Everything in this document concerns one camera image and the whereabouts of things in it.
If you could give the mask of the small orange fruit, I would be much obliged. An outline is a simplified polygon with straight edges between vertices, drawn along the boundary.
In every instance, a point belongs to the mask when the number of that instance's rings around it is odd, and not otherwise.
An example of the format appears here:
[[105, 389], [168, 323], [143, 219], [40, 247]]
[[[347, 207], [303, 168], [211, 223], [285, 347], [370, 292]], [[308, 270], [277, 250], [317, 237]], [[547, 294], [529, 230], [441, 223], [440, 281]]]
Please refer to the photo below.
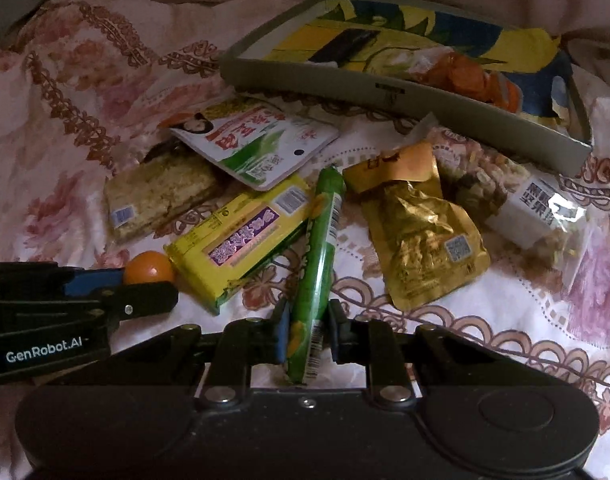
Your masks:
[[126, 285], [175, 281], [175, 269], [168, 257], [160, 252], [142, 252], [125, 266], [122, 282]]

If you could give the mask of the yellow wafer snack pack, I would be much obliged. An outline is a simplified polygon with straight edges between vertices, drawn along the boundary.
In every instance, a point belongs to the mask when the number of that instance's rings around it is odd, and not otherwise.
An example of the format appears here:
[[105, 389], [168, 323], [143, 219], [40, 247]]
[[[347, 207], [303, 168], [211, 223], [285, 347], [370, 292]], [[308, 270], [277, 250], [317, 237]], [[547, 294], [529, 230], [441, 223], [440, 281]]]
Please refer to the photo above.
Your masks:
[[214, 315], [306, 229], [311, 190], [297, 174], [267, 192], [245, 191], [174, 242], [166, 255]]

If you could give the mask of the clear rice cracker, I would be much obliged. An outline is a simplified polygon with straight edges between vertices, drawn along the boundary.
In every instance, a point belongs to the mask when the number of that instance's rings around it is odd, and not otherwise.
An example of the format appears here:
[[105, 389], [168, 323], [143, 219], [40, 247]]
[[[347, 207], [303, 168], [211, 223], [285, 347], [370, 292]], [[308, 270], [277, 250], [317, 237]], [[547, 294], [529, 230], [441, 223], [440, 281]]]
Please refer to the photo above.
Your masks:
[[163, 154], [105, 182], [108, 226], [117, 243], [148, 234], [219, 190], [198, 155]]

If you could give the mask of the gold foil snack pouch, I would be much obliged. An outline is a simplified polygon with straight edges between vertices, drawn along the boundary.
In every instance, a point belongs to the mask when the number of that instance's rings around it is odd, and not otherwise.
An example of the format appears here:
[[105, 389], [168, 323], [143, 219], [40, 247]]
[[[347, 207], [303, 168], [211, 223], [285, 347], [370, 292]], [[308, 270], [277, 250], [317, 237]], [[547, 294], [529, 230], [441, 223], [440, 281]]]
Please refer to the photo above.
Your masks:
[[397, 310], [416, 310], [488, 270], [480, 231], [462, 207], [442, 196], [430, 142], [383, 152], [343, 176], [360, 201]]

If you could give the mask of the green corn sausage stick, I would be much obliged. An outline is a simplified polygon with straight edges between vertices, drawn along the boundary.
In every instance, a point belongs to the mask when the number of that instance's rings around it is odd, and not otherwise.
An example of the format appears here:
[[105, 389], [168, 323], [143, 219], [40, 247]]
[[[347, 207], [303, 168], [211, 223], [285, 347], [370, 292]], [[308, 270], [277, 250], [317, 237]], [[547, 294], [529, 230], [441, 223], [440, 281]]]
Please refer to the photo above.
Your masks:
[[322, 318], [330, 299], [345, 193], [345, 181], [337, 168], [323, 168], [314, 190], [299, 283], [291, 307], [285, 371], [288, 380], [295, 385], [306, 385], [318, 374]]

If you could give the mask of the white green snack packet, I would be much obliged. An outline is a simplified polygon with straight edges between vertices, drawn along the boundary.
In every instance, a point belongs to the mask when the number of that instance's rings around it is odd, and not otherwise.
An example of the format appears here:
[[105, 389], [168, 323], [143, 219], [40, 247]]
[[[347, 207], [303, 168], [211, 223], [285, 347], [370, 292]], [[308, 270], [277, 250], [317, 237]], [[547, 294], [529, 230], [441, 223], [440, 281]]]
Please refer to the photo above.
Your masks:
[[235, 94], [163, 123], [180, 141], [235, 180], [268, 191], [335, 141], [320, 120]]

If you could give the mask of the floral pink bedsheet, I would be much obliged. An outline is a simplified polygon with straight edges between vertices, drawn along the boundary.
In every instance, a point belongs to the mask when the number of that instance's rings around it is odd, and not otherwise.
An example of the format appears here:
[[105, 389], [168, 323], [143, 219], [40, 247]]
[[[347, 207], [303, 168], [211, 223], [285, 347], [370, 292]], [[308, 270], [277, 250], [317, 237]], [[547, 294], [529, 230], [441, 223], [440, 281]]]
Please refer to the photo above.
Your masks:
[[[0, 261], [112, 268], [160, 250], [214, 209], [199, 206], [126, 245], [107, 235], [104, 183], [163, 140], [162, 122], [227, 93], [217, 55], [288, 8], [152, 0], [51, 0], [0, 47]], [[495, 233], [489, 270], [419, 310], [397, 311], [360, 208], [344, 203], [333, 293], [352, 318], [398, 332], [433, 322], [582, 388], [600, 437], [589, 471], [610, 479], [610, 88], [576, 68], [594, 152], [564, 181], [594, 221], [576, 281], [562, 290]]]

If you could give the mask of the clear mixed nuts bag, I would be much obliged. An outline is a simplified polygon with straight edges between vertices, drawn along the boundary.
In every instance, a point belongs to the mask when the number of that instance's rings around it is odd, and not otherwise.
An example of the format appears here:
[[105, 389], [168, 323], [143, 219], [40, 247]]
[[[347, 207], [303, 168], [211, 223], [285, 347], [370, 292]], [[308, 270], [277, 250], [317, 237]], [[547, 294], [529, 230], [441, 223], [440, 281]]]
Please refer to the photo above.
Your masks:
[[555, 177], [453, 132], [432, 114], [408, 141], [430, 142], [447, 200], [558, 274], [563, 290], [572, 288], [592, 225]]

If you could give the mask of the orange snack bag in tray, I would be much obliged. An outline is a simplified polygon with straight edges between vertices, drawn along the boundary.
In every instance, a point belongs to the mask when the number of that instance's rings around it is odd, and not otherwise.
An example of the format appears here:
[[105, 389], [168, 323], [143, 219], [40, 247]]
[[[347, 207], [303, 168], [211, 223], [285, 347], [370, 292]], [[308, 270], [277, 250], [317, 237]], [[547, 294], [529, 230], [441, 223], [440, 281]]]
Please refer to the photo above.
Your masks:
[[503, 73], [485, 70], [466, 56], [448, 52], [427, 67], [409, 70], [411, 79], [418, 84], [465, 96], [490, 104], [510, 113], [522, 109], [522, 90]]

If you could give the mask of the grey cardboard tray box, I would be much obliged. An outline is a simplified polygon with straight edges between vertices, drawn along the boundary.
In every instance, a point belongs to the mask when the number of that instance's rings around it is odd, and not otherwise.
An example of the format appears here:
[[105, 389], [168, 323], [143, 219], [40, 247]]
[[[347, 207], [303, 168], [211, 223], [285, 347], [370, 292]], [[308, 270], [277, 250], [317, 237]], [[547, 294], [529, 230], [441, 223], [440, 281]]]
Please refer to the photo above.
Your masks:
[[559, 39], [422, 0], [305, 0], [221, 57], [235, 88], [412, 118], [574, 176], [593, 135]]

